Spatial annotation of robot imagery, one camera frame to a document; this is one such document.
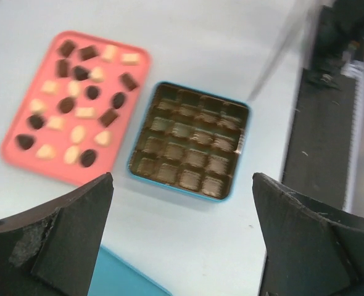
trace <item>dark chocolate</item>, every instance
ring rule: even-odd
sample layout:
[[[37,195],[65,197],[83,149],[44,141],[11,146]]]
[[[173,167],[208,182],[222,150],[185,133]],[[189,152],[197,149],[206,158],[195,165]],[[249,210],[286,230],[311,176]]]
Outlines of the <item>dark chocolate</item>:
[[[124,73],[120,75],[120,81],[123,85],[129,90],[132,91],[138,87],[138,83],[134,80],[134,78],[129,73]]]
[[[56,68],[58,77],[68,77],[68,70],[70,68],[70,63],[68,62],[68,60],[58,60]]]
[[[244,107],[230,104],[226,108],[226,114],[231,117],[241,118],[244,113]]]
[[[119,109],[126,100],[126,94],[124,92],[117,92],[112,98],[112,107]]]
[[[97,50],[93,45],[81,48],[79,52],[81,55],[81,60],[88,60],[98,56]]]
[[[84,151],[80,156],[80,163],[83,167],[88,168],[90,167],[97,158],[97,152],[92,149],[88,149]]]
[[[101,115],[99,121],[103,127],[108,127],[115,119],[118,118],[118,113],[116,113],[113,108],[108,109],[104,114]]]
[[[16,142],[21,149],[28,150],[33,147],[35,139],[29,134],[18,134],[16,136]]]
[[[206,97],[204,101],[204,109],[216,113],[221,112],[221,108],[223,107],[223,102],[221,100],[216,100],[211,97]]]
[[[72,97],[66,97],[59,102],[57,108],[61,113],[67,114],[71,112],[74,106],[75,106],[75,100]]]
[[[76,48],[76,44],[71,40],[65,40],[63,44],[59,47],[59,54],[64,57],[69,57],[73,50]]]
[[[183,91],[181,98],[181,103],[183,105],[189,105],[193,107],[198,107],[200,104],[200,95],[195,94],[194,92],[190,91]]]
[[[82,66],[75,66],[73,68],[73,74],[76,80],[82,81],[89,78],[89,70]]]
[[[100,95],[100,89],[97,86],[89,85],[86,88],[86,96],[91,99],[95,100]]]
[[[43,119],[43,117],[37,114],[28,117],[27,121],[30,124],[30,126],[35,130],[39,130],[45,124],[45,120]]]

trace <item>blue box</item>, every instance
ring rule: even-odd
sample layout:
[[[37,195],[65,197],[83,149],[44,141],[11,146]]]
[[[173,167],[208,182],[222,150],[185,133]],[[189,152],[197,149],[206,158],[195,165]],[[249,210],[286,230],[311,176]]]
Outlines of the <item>blue box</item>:
[[[128,170],[158,186],[225,201],[249,118],[246,104],[161,82],[152,94]]]
[[[88,296],[172,296],[105,247],[98,253]]]

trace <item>white surface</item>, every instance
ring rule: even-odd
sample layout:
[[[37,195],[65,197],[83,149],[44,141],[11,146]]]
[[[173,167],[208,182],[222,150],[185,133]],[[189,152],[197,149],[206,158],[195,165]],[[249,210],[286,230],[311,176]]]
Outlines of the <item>white surface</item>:
[[[289,53],[259,98],[233,196],[210,203],[131,179],[126,161],[158,81],[244,100],[292,0],[0,1],[0,143],[53,36],[78,30],[145,47],[149,79],[114,166],[103,243],[175,296],[257,295],[265,246],[252,174],[280,177],[299,77]],[[73,187],[0,158],[0,218]]]

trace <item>metal part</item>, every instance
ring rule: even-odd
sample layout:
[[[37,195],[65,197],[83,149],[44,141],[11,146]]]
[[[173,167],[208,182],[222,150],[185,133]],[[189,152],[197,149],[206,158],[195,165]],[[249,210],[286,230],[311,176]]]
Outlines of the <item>metal part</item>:
[[[0,296],[87,296],[113,191],[107,173],[0,220]]]

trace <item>brown plastic insert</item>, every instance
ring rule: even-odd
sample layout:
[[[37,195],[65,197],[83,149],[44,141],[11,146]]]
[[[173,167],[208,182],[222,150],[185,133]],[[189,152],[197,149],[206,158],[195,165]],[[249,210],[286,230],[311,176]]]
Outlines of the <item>brown plastic insert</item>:
[[[248,116],[244,104],[161,83],[129,169],[145,179],[225,199],[241,154]]]

